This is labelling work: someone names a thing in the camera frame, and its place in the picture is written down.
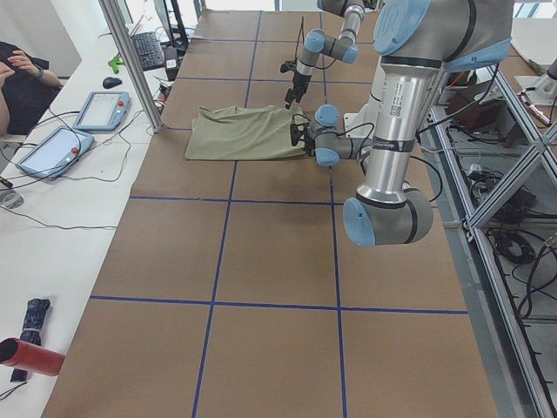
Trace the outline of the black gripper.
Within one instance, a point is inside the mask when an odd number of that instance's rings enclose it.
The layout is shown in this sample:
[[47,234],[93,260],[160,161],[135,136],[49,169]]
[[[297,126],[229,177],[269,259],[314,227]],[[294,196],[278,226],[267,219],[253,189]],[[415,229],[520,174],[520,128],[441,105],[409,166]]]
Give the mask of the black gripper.
[[311,81],[312,67],[295,59],[284,61],[279,70],[281,73],[293,72],[292,88],[285,95],[285,108],[290,109],[295,99],[301,99],[305,95]]
[[309,123],[290,123],[291,145],[296,147],[300,142],[304,143],[303,151],[308,157],[313,157],[316,149],[315,140],[310,134]]

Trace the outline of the seated person's hand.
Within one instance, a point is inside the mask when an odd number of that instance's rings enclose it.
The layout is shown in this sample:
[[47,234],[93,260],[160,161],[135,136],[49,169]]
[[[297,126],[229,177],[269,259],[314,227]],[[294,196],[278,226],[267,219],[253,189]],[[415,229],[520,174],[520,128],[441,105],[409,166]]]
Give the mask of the seated person's hand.
[[44,75],[44,69],[35,65],[24,51],[12,51],[12,55],[8,57],[8,60],[15,68],[27,72],[36,79],[40,79]]

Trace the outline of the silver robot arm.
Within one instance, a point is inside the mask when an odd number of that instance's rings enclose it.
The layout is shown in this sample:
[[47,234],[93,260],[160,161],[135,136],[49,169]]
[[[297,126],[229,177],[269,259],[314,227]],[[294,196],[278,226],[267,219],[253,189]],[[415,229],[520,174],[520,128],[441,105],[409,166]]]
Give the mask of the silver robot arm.
[[329,104],[320,106],[311,122],[291,125],[292,143],[302,145],[319,165],[354,158],[364,168],[364,181],[343,206],[346,234],[354,244],[408,244],[428,234],[431,204],[405,180],[427,86],[439,71],[501,62],[512,23],[510,1],[389,1],[373,33],[385,73],[373,129],[348,138],[337,131],[339,112]]
[[311,30],[305,36],[299,56],[281,64],[281,73],[293,72],[292,87],[285,95],[286,109],[290,109],[293,102],[299,103],[307,92],[313,70],[321,55],[351,64],[359,54],[356,40],[365,16],[365,2],[324,0],[317,1],[317,5],[322,11],[342,17],[342,30],[337,37],[326,34],[322,29]]

